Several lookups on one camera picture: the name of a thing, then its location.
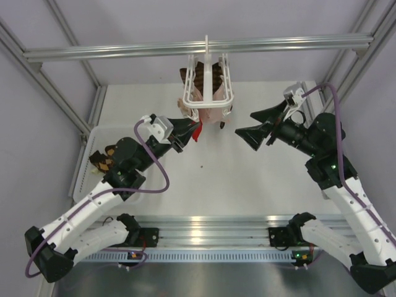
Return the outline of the red sock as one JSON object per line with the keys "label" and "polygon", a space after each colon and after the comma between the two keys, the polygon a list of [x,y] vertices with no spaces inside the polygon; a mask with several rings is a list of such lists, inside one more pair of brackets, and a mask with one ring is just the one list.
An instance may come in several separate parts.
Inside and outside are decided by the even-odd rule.
{"label": "red sock", "polygon": [[199,121],[199,126],[194,130],[191,136],[194,142],[198,142],[199,136],[202,132],[202,128],[203,128],[203,122]]}

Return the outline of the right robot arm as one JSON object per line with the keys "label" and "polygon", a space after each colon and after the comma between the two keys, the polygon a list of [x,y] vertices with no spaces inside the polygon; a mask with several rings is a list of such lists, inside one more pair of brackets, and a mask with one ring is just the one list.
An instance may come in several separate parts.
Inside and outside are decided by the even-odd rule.
{"label": "right robot arm", "polygon": [[320,113],[309,127],[286,115],[286,102],[251,113],[258,126],[235,130],[253,150],[263,142],[280,140],[309,156],[305,166],[344,216],[357,241],[325,226],[315,215],[298,213],[286,229],[287,246],[313,244],[346,267],[352,279],[368,294],[375,294],[395,281],[395,236],[381,220],[364,192],[353,165],[342,153],[345,132],[331,113]]}

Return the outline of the white plastic sock hanger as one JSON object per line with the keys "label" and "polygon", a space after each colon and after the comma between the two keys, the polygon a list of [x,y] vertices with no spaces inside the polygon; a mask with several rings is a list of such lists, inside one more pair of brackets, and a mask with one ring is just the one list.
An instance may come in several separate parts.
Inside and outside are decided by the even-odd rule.
{"label": "white plastic sock hanger", "polygon": [[[232,105],[234,100],[234,92],[231,84],[230,77],[230,64],[228,55],[226,53],[222,53],[222,55],[218,59],[219,66],[222,70],[221,84],[224,86],[224,99],[221,101],[213,101],[213,64],[212,64],[212,55],[209,50],[209,38],[208,35],[205,36],[204,42],[204,68],[203,68],[203,91],[202,91],[202,100],[195,101],[194,100],[194,90],[196,89],[194,84],[194,89],[191,90],[190,80],[186,79],[186,84],[184,85],[183,92],[183,102],[187,107],[192,109],[201,109],[201,108],[224,108],[229,105]],[[197,66],[198,59],[194,55],[188,56],[188,71],[187,76],[189,76],[189,71],[195,71]]]}

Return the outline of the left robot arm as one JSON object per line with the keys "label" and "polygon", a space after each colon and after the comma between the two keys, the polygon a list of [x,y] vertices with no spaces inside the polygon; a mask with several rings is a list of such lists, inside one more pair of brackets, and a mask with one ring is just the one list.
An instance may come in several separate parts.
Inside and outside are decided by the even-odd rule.
{"label": "left robot arm", "polygon": [[159,159],[170,150],[181,153],[200,124],[189,118],[143,116],[133,138],[119,139],[111,154],[111,168],[88,194],[53,222],[25,232],[29,260],[27,278],[42,275],[58,282],[86,257],[114,245],[135,245],[140,225],[132,215],[119,215],[95,230],[91,225],[132,195],[162,194],[170,178]]}

